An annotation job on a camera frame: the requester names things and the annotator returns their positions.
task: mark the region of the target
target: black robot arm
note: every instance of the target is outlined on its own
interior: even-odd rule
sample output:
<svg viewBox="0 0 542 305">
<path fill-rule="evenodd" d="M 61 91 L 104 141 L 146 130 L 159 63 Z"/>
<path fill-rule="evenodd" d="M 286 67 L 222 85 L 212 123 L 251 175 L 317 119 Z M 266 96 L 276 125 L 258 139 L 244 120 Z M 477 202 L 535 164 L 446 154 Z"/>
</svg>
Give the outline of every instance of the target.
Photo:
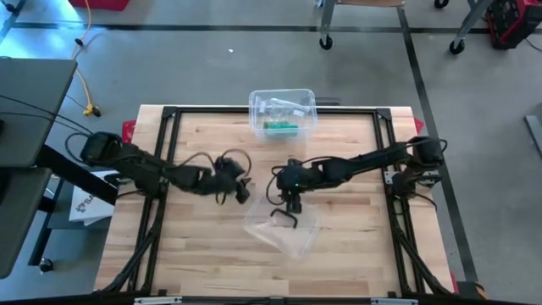
<svg viewBox="0 0 542 305">
<path fill-rule="evenodd" d="M 398 197 L 410 196 L 416 181 L 425 172 L 435 170 L 444 163 L 440 142 L 440 139 L 416 136 L 407 142 L 397 142 L 385 149 L 354 158 L 315 158 L 310 168 L 303 167 L 303 164 L 311 160 L 301 162 L 289 159 L 286 166 L 274 168 L 274 171 L 280 169 L 275 175 L 277 188 L 281 191 L 282 202 L 286 202 L 286 212 L 299 214 L 299 194 L 337 187 L 354 175 L 401 163 L 406 164 L 406 169 L 392 177 L 392 190 Z M 409 147 L 412 148 L 412 155 L 407 151 Z"/>
<path fill-rule="evenodd" d="M 90 166 L 117 170 L 118 175 L 106 177 L 109 183 L 118 185 L 119 178 L 130 178 L 135 187 L 153 197 L 158 196 L 166 180 L 182 191 L 197 195 L 235 192 L 239 203 L 244 203 L 249 197 L 245 188 L 249 179 L 238 179 L 246 171 L 231 158 L 211 160 L 213 173 L 213 169 L 186 165 L 186 161 L 180 165 L 168 163 L 134 144 L 123 143 L 120 136 L 106 132 L 89 136 L 80 157 Z"/>
</svg>

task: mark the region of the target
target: yellow cable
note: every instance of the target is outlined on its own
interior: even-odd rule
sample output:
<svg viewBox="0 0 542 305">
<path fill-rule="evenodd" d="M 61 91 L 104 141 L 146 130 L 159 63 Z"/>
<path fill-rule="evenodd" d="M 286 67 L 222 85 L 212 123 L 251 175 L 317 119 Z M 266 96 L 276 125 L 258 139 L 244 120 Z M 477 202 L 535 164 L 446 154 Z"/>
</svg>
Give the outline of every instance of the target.
<svg viewBox="0 0 542 305">
<path fill-rule="evenodd" d="M 89 30 L 91 29 L 91 24 L 92 24 L 91 6 L 88 4 L 88 0 L 85 0 L 85 4 L 86 4 L 86 12 L 88 13 L 88 23 L 86 24 L 85 33 L 83 33 L 83 35 L 79 38 L 81 41 L 85 39 L 86 34 L 88 34 Z M 78 44 L 75 44 L 74 50 L 71 53 L 71 58 L 73 60 L 75 60 L 75 53 L 77 51 L 78 46 L 79 46 Z M 85 94 L 86 94 L 86 109 L 83 112 L 83 114 L 90 115 L 92 114 L 92 109 L 94 108 L 94 105 L 92 105 L 91 94 L 88 91 L 88 87 L 86 86 L 86 81 L 83 78 L 83 75 L 81 75 L 78 69 L 75 70 L 75 73 L 77 73 L 77 76 L 79 76 L 79 79 L 81 80 L 81 83 L 83 84 L 83 89 L 85 89 Z"/>
</svg>

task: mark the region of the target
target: green object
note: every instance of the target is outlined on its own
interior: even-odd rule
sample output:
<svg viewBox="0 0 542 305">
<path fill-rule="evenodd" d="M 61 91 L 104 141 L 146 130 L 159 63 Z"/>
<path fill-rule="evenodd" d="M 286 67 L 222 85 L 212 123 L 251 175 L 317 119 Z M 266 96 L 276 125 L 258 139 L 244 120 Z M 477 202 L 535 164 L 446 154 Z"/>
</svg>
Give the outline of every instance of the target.
<svg viewBox="0 0 542 305">
<path fill-rule="evenodd" d="M 263 128 L 267 136 L 297 136 L 297 125 L 291 125 L 288 122 L 263 122 Z M 286 132 L 275 133 L 271 130 L 287 129 Z"/>
</svg>

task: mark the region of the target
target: black desk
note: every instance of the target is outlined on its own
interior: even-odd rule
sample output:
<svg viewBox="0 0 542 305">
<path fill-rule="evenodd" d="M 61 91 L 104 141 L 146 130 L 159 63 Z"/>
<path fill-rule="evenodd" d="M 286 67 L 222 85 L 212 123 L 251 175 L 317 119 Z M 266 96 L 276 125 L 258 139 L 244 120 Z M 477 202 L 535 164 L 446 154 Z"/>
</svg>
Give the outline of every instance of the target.
<svg viewBox="0 0 542 305">
<path fill-rule="evenodd" d="M 72 81 L 75 67 L 76 62 L 73 60 L 0 58 L 0 94 L 57 114 Z M 36 114 L 50 119 L 56 117 L 0 97 L 0 113 L 2 112 Z M 51 232 L 47 223 L 56 203 L 43 197 L 45 186 L 42 182 L 47 183 L 51 172 L 111 204 L 116 200 L 117 189 L 45 145 L 53 125 L 50 120 L 12 114 L 0 114 L 0 119 L 4 121 L 0 133 L 0 168 L 10 168 L 13 182 L 8 184 L 6 194 L 14 191 L 24 194 L 4 197 L 0 203 L 0 207 L 3 206 L 0 209 L 1 235 L 10 235 L 0 238 L 0 247 L 9 249 L 0 256 L 2 278 L 11 272 L 38 208 L 49 215 L 29 264 L 37 265 L 41 259 Z M 40 168 L 35 169 L 40 170 L 39 173 L 47 173 L 47 178 L 40 175 L 38 179 L 38 172 L 30 169 L 32 166 Z M 21 181 L 28 183 L 20 186 Z"/>
<path fill-rule="evenodd" d="M 26 233 L 51 177 L 50 169 L 10 169 L 8 172 L 9 187 L 0 204 L 0 279 L 11 273 L 14 264 L 8 262 L 15 262 L 19 256 Z"/>
</svg>

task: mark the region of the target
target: gray floor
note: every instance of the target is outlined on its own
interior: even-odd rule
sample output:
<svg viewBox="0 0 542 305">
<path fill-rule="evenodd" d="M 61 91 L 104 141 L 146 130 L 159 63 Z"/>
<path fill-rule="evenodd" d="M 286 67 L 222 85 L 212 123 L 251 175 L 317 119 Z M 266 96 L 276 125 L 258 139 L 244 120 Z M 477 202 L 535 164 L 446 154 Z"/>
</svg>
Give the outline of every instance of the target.
<svg viewBox="0 0 542 305">
<path fill-rule="evenodd" d="M 468 8 L 466 1 L 457 1 L 438 11 L 433 1 L 406 0 L 405 10 L 411 27 L 457 28 Z M 1 12 L 0 17 L 9 15 Z M 93 11 L 92 18 L 121 25 L 318 25 L 319 12 L 312 0 L 132 0 L 122 13 Z M 28 0 L 17 22 L 82 19 L 85 10 L 74 10 L 65 0 Z M 345 6 L 336 9 L 333 25 L 400 27 L 394 8 Z M 81 33 L 13 28 L 0 44 L 0 55 L 68 58 L 73 38 Z M 121 122 L 134 119 L 143 103 L 246 104 L 256 89 L 305 87 L 343 105 L 410 106 L 423 119 L 400 32 L 332 37 L 335 46 L 326 52 L 312 32 L 93 30 L 78 62 L 104 115 L 86 118 L 70 100 L 61 114 L 92 130 L 120 132 Z M 490 298 L 542 303 L 537 188 L 542 159 L 523 122 L 525 114 L 542 114 L 537 112 L 542 75 L 536 73 L 542 53 L 526 43 L 497 51 L 487 35 L 471 35 L 466 51 L 453 57 L 446 51 L 452 37 L 412 35 L 438 132 L 450 143 L 446 159 L 480 282 Z M 542 46 L 542 36 L 530 40 Z M 77 78 L 69 95 L 85 102 Z M 63 152 L 60 139 L 69 132 L 55 126 L 53 134 L 48 144 Z M 442 206 L 439 218 L 451 269 L 461 279 L 440 189 L 435 198 Z M 0 299 L 92 290 L 105 234 L 53 232 L 46 255 L 58 260 L 58 270 L 39 275 L 25 262 L 41 222 L 38 214 L 14 272 L 0 280 Z"/>
</svg>

